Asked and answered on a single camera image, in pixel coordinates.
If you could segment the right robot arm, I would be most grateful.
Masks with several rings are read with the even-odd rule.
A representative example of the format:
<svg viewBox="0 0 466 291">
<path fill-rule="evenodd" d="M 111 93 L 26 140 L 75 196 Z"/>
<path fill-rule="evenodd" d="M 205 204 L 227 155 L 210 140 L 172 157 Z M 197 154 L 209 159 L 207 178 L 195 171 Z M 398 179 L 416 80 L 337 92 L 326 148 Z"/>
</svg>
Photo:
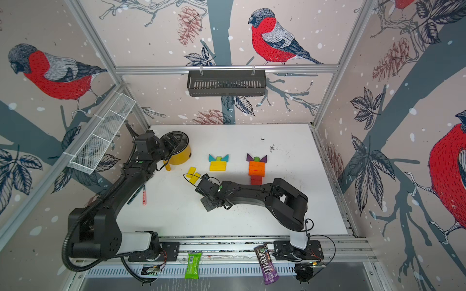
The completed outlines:
<svg viewBox="0 0 466 291">
<path fill-rule="evenodd" d="M 237 204 L 262 206 L 285 228 L 296 233 L 305 233 L 302 245 L 294 242 L 286 247 L 276 247 L 277 259 L 295 263 L 307 259 L 309 231 L 313 229 L 312 219 L 306 218 L 308 197 L 282 178 L 262 185 L 242 185 L 232 181 L 213 183 L 209 175 L 202 176 L 195 191 L 202 195 L 201 203 L 210 212 L 223 207 L 229 210 Z"/>
</svg>

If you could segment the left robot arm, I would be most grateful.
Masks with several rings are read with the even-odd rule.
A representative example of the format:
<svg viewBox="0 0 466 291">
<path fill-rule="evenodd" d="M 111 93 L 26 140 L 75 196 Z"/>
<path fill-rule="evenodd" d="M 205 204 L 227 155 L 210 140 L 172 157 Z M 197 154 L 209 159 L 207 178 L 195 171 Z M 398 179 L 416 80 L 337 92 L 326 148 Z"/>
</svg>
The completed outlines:
<svg viewBox="0 0 466 291">
<path fill-rule="evenodd" d="M 117 216 L 146 182 L 160 171 L 158 163 L 168 165 L 185 139 L 180 132 L 169 132 L 161 138 L 151 130 L 140 135 L 134 130 L 129 133 L 133 148 L 119 179 L 90 205 L 76 208 L 69 214 L 61 257 L 64 266 L 73 272 L 92 269 L 108 259 L 130 256 L 167 261 L 167 253 L 156 232 L 122 232 Z"/>
</svg>

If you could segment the orange long block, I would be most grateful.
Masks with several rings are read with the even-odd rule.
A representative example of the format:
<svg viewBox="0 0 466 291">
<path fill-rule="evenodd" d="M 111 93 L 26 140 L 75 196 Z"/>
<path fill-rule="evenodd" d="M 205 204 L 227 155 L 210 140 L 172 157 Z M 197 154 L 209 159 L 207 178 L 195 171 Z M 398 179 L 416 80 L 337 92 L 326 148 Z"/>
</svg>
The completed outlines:
<svg viewBox="0 0 466 291">
<path fill-rule="evenodd" d="M 265 171 L 265 168 L 264 167 L 250 167 L 249 171 L 251 173 L 262 173 Z"/>
<path fill-rule="evenodd" d="M 258 177 L 264 177 L 265 176 L 265 171 L 264 170 L 250 170 L 248 173 L 249 176 L 258 176 Z"/>
</svg>

